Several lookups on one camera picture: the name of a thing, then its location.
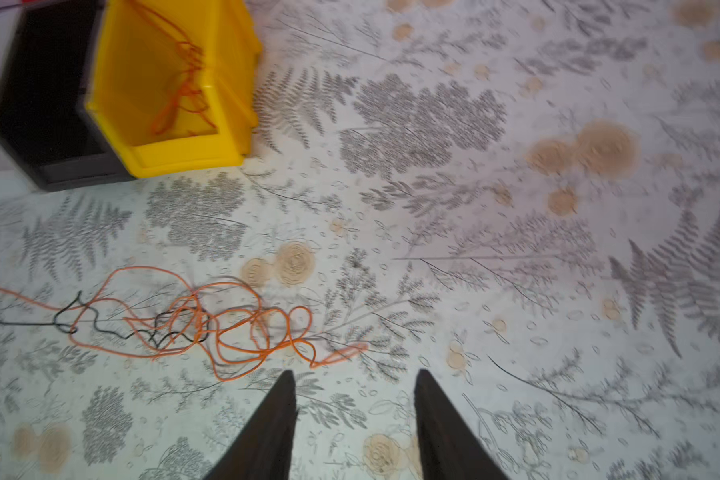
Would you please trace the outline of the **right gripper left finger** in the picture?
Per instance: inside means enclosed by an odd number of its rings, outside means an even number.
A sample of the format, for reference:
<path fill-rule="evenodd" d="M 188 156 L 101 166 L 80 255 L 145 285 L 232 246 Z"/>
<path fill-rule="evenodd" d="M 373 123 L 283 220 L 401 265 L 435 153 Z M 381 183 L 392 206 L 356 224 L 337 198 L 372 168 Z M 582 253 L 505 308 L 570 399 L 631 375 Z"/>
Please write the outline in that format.
<path fill-rule="evenodd" d="M 279 375 L 207 480 L 287 480 L 298 418 L 295 377 Z"/>

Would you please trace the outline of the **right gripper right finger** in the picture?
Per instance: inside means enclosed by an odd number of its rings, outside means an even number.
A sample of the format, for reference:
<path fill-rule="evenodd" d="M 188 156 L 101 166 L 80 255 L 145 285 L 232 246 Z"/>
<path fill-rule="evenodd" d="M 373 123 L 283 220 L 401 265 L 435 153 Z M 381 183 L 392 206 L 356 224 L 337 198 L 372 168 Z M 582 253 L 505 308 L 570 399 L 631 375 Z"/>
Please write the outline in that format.
<path fill-rule="evenodd" d="M 416 376 L 414 406 L 425 480 L 507 480 L 426 369 Z"/>

